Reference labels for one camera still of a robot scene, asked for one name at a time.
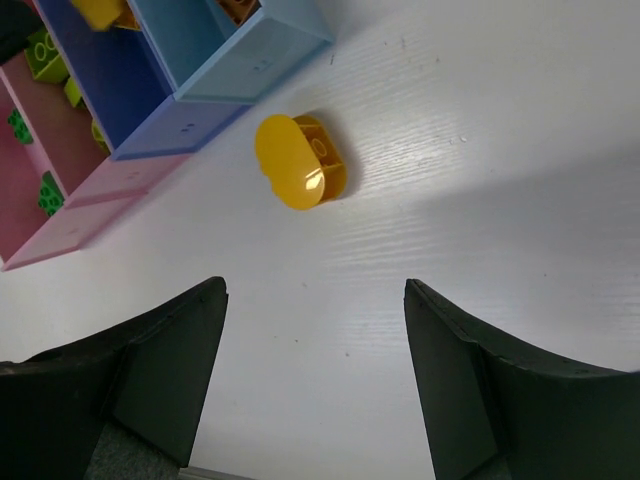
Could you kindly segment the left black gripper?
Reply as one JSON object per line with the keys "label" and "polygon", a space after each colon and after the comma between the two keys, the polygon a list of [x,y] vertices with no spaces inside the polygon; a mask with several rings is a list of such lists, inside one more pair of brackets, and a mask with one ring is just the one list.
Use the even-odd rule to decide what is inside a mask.
{"label": "left black gripper", "polygon": [[40,17],[27,1],[1,0],[0,22],[4,65],[29,46],[29,37],[40,30]]}

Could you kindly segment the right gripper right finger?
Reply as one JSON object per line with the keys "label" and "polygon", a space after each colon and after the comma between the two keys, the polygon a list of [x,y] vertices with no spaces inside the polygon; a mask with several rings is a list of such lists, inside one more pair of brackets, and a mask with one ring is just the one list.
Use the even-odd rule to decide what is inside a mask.
{"label": "right gripper right finger", "polygon": [[635,479],[639,376],[531,345],[420,280],[408,343],[439,479]]}

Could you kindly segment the yellow lego brick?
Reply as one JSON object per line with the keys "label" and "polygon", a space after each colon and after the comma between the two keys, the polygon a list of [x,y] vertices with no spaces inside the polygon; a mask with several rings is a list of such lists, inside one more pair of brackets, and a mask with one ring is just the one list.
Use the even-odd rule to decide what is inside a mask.
{"label": "yellow lego brick", "polygon": [[111,27],[141,30],[126,0],[72,0],[71,4],[95,31],[107,31]]}

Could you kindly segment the yellow oval lego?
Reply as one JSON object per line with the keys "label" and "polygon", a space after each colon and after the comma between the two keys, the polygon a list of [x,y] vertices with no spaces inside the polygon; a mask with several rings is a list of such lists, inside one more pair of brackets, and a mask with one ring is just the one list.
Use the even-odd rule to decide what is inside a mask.
{"label": "yellow oval lego", "polygon": [[343,158],[314,116],[267,117],[257,129],[255,153],[272,192],[294,210],[335,200],[347,185]]}

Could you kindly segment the dark green lego stack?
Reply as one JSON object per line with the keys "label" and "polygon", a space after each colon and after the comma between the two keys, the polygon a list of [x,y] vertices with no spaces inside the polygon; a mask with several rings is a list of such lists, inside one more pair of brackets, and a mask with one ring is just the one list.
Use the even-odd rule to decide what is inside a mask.
{"label": "dark green lego stack", "polygon": [[22,145],[30,145],[33,143],[33,137],[17,108],[12,109],[7,118],[7,123],[11,126],[14,137]]}

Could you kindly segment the large lime lego brick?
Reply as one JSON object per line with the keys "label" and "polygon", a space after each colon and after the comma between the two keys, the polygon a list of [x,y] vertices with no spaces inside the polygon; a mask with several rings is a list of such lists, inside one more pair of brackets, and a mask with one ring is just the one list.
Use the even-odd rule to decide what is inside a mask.
{"label": "large lime lego brick", "polygon": [[28,37],[24,54],[34,81],[60,84],[68,78],[64,60],[44,27]]}

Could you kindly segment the small dark green lego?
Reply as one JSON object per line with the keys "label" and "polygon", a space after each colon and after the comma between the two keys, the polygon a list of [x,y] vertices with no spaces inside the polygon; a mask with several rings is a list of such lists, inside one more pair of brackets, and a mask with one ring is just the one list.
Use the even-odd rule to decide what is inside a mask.
{"label": "small dark green lego", "polygon": [[39,208],[48,216],[55,215],[64,205],[64,196],[53,175],[46,171],[42,175],[38,197]]}

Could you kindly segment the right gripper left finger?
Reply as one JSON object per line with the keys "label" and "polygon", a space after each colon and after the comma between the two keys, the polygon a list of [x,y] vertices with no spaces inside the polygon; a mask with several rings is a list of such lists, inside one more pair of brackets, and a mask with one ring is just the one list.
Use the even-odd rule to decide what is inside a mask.
{"label": "right gripper left finger", "polygon": [[209,278],[86,338],[1,365],[5,479],[175,479],[191,459],[228,306]]}

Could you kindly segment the lime sloped lego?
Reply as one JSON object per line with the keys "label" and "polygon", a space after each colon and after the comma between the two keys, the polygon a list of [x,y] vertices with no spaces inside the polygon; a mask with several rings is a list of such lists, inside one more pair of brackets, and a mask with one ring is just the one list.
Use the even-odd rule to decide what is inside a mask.
{"label": "lime sloped lego", "polygon": [[95,120],[92,120],[91,122],[91,133],[92,133],[92,137],[94,139],[94,141],[96,142],[96,144],[100,147],[100,149],[107,155],[110,154],[110,149],[108,147],[108,144],[106,142],[106,140],[104,139],[102,132],[98,126],[98,124],[96,123]]}

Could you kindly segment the lime lego pair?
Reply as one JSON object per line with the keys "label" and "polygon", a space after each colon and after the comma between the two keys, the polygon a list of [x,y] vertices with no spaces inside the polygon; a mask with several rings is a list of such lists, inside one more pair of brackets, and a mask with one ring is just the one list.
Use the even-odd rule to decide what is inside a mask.
{"label": "lime lego pair", "polygon": [[82,92],[72,77],[67,79],[64,85],[64,93],[73,108],[86,108]]}

